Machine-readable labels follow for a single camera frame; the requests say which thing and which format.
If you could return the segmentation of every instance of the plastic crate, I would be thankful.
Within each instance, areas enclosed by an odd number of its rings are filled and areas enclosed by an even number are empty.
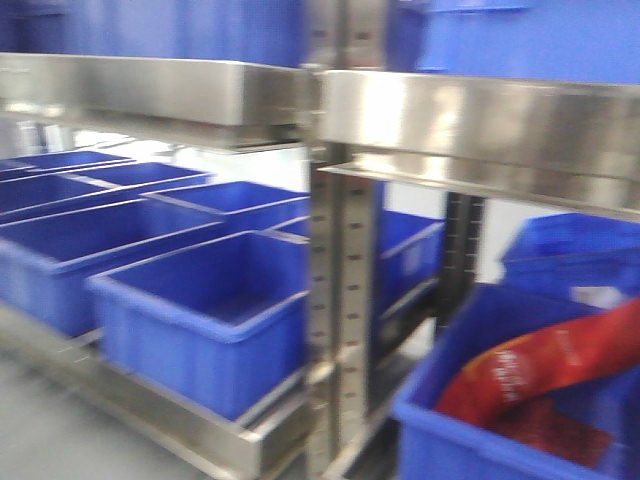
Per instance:
[[[204,212],[135,200],[5,225],[0,297],[67,335],[80,335],[96,328],[87,277],[216,238],[220,229],[213,222]]]
[[[107,153],[77,150],[74,152],[48,153],[11,159],[16,165],[24,166],[30,175],[59,173],[92,166],[118,165],[134,162],[131,158]]]
[[[640,83],[638,24],[629,0],[434,0],[418,69]]]
[[[114,203],[129,195],[63,175],[38,175],[0,183],[0,225]]]
[[[244,233],[93,277],[102,351],[235,419],[304,363],[304,256]]]
[[[304,18],[303,0],[75,0],[67,22],[71,53],[296,67]]]
[[[19,50],[29,53],[68,53],[68,0],[20,0],[15,22]]]
[[[640,367],[553,393],[562,413],[613,435],[599,470],[614,478],[640,478],[638,396]]]
[[[229,233],[266,230],[309,213],[306,194],[250,182],[165,190],[150,196],[218,215]]]
[[[413,72],[422,49],[422,38],[428,28],[429,0],[391,0],[387,23],[386,69]]]
[[[0,160],[0,182],[28,177],[29,175],[24,165],[11,160]]]
[[[437,274],[441,263],[444,223],[441,220],[383,210],[379,218],[375,264],[375,312],[385,310]],[[286,235],[308,237],[309,219],[299,218],[277,225]]]
[[[123,188],[135,198],[145,192],[202,185],[211,181],[214,175],[164,163],[145,162],[74,170],[68,176],[105,188]]]
[[[0,2],[0,52],[15,52],[17,47],[15,2],[3,0]]]
[[[612,465],[616,463],[612,457],[620,453],[620,443],[605,454],[598,466],[600,471],[590,470],[432,410],[449,381],[475,356],[511,338],[598,311],[497,285],[479,286],[395,400],[394,416],[402,423],[400,478],[604,480],[613,478],[612,472],[622,473],[619,478],[637,478],[633,475],[638,471],[630,470],[635,468],[637,454],[628,457],[630,463],[623,465],[623,472],[620,463]],[[561,410],[571,408],[562,395],[556,400]],[[628,405],[635,404],[628,421],[637,424],[637,397],[627,400]],[[582,397],[581,401],[586,404],[590,399]],[[610,415],[607,408],[611,404],[604,401],[600,405],[604,408],[594,416]],[[604,423],[599,426],[608,428]],[[619,434],[615,428],[610,433]],[[640,430],[636,429],[633,436],[637,438],[638,434]]]
[[[640,294],[640,225],[578,213],[525,222],[502,257],[504,285],[578,300],[578,287]]]

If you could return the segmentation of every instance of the floor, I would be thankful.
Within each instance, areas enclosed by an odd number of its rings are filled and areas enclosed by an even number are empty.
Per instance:
[[[0,479],[204,480],[70,389],[0,353]]]

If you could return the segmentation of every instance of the metal shelf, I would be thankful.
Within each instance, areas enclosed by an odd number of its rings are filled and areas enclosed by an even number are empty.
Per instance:
[[[295,142],[296,69],[0,54],[0,114],[207,148]]]
[[[333,71],[329,171],[640,220],[640,87]]]
[[[168,391],[100,361],[95,349],[70,340],[0,305],[0,349],[220,480],[275,479],[298,457],[310,428],[300,374],[230,422]]]

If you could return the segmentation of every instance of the slotted metal post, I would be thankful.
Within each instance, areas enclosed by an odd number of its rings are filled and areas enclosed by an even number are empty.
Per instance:
[[[452,313],[475,282],[484,206],[482,197],[447,194],[444,254],[438,289],[438,331],[446,328]]]
[[[387,0],[309,2],[311,54],[306,82],[311,156],[311,293],[308,392],[315,427],[308,478],[319,479],[364,425],[369,409],[369,332],[375,182],[320,168],[349,160],[346,146],[319,138],[321,71],[380,68]]]

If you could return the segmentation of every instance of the metal shelving rack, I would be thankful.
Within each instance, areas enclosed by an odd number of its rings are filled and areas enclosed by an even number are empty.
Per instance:
[[[320,137],[343,161],[322,170],[350,185],[341,205],[350,212],[345,230],[369,221],[373,203],[361,192],[374,180],[453,192],[441,283],[461,284],[455,292],[441,285],[446,320],[472,284],[484,197],[640,221],[639,107],[637,86],[332,71],[324,78]],[[371,281],[361,265],[367,259],[349,256],[354,248],[370,251],[373,237],[353,233],[332,245],[345,252],[340,276],[349,283],[342,285]],[[366,299],[341,305],[348,323],[354,319],[345,312],[364,311]],[[355,320],[366,331],[368,317]],[[375,433],[369,455],[360,450],[334,464],[329,478],[365,478],[350,472],[381,456],[389,432]]]
[[[238,62],[0,54],[0,115],[203,148],[299,144],[301,72]],[[0,348],[166,447],[212,478],[278,478],[311,424],[303,373],[230,422],[111,368],[99,335],[67,339],[0,308]]]
[[[100,362],[9,309],[0,347],[214,478],[388,479],[390,393],[473,284],[485,197],[640,220],[640,87],[463,78],[383,68],[385,0],[312,2],[306,70],[192,60],[0,55],[0,114],[204,148],[310,151],[310,362],[245,421],[228,422]],[[382,362],[370,356],[375,181],[451,192],[437,295],[413,292]]]

